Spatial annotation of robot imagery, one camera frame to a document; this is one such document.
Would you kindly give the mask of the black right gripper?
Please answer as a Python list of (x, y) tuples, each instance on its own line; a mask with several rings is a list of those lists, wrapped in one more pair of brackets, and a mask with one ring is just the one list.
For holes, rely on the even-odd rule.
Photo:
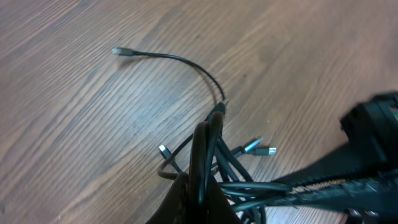
[(349, 143), (308, 167), (271, 181), (303, 192), (276, 190), (239, 203), (252, 207), (308, 206), (397, 214), (397, 92), (373, 96), (340, 119)]

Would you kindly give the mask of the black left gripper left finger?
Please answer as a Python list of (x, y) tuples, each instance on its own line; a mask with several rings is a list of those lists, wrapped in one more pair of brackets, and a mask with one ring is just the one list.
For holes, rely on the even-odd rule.
[(159, 208), (146, 224), (183, 223), (184, 203), (187, 199), (188, 175), (179, 174), (171, 185)]

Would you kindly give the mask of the black USB cable silver plug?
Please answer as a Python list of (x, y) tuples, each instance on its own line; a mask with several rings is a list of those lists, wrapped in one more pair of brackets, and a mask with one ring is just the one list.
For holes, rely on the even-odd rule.
[(245, 147), (230, 150), (223, 133), (224, 113), (215, 111), (201, 122), (174, 151), (159, 147), (164, 161), (158, 175), (174, 182), (179, 174), (188, 175), (187, 199), (184, 203), (183, 223), (208, 223), (208, 184), (214, 177), (238, 218), (245, 222), (265, 223), (264, 206), (235, 211), (234, 206), (276, 190), (291, 190), (284, 185), (255, 182), (238, 161), (243, 154), (270, 156), (272, 147), (261, 147), (254, 140)]

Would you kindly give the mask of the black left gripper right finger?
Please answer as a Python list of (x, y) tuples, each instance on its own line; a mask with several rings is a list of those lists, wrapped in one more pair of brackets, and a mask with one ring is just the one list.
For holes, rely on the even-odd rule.
[(209, 179), (207, 196), (209, 224), (242, 224), (214, 177)]

